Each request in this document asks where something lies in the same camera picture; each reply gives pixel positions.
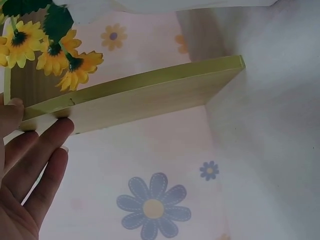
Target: orange flower print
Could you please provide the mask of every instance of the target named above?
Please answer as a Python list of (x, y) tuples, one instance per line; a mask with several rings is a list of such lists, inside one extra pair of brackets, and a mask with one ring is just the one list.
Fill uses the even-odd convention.
[(221, 237), (218, 237), (216, 240), (231, 240), (227, 234), (222, 234)]
[(102, 46), (108, 47), (109, 51), (115, 50), (117, 47), (118, 49), (122, 48), (123, 40), (126, 40), (128, 35), (125, 34), (126, 31), (125, 26), (120, 26), (119, 23), (111, 26), (108, 25), (105, 28), (105, 32), (101, 34)]
[(188, 45), (185, 41), (184, 36), (182, 36), (181, 34), (177, 35), (177, 36), (175, 36), (174, 40), (177, 44), (181, 45), (178, 47), (178, 52), (181, 54), (187, 54), (188, 53)]

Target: wooden shelf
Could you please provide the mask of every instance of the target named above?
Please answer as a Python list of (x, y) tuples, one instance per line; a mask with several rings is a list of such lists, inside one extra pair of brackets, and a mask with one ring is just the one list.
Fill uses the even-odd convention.
[(69, 117), (74, 134), (204, 105), (245, 68), (241, 56), (192, 62), (141, 73), (31, 105), (18, 130), (42, 133)]

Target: fingernail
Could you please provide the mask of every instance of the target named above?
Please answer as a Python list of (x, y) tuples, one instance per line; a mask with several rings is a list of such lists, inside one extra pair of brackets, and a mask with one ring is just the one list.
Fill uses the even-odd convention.
[(8, 105), (14, 105), (17, 107), (20, 107), (24, 104), (24, 102), (20, 98), (12, 98), (9, 102)]
[(65, 150), (66, 153), (69, 153), (69, 148), (67, 148), (66, 146), (61, 146), (61, 149)]

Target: blue flower print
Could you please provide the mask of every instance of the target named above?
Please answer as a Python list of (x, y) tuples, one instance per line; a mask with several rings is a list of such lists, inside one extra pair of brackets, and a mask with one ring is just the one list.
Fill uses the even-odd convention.
[(210, 179), (216, 179), (216, 175), (219, 174), (218, 164), (214, 161), (205, 162), (202, 167), (200, 167), (201, 177), (209, 181)]
[(116, 204), (122, 210), (132, 212), (122, 219), (122, 226), (129, 230), (142, 226), (142, 240), (156, 239), (158, 230), (166, 238), (174, 238), (179, 230), (173, 221), (185, 222), (191, 218), (189, 208), (176, 206), (187, 195), (185, 187), (175, 185), (166, 191), (168, 179), (165, 174), (153, 174), (149, 188), (140, 177), (131, 178), (128, 186), (133, 196), (120, 195)]

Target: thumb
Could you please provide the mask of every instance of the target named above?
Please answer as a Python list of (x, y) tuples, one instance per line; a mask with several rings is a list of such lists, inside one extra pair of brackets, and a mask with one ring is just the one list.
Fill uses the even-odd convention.
[(13, 98), (7, 105), (0, 105), (0, 137), (16, 130), (24, 116), (24, 104), (19, 98)]

